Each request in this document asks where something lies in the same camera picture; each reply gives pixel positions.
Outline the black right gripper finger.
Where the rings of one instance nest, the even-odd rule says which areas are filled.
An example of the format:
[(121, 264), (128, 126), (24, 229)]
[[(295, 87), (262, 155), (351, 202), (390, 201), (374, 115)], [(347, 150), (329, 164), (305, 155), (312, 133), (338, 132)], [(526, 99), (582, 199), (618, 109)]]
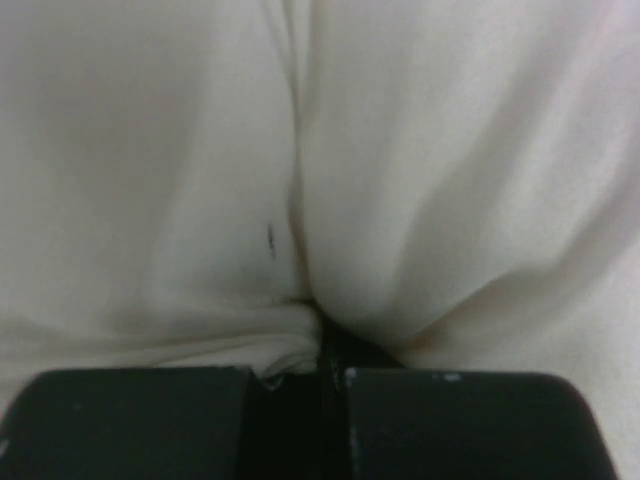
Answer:
[(317, 360), (321, 388), (346, 388), (360, 371), (404, 368), (379, 345), (355, 335), (326, 316), (321, 317), (321, 346)]

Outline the white pillow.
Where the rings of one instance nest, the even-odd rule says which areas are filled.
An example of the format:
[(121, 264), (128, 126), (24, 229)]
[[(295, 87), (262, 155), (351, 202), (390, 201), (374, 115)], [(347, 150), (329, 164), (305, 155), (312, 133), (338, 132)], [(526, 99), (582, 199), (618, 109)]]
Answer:
[(1, 394), (405, 362), (639, 393), (635, 1), (5, 1)]

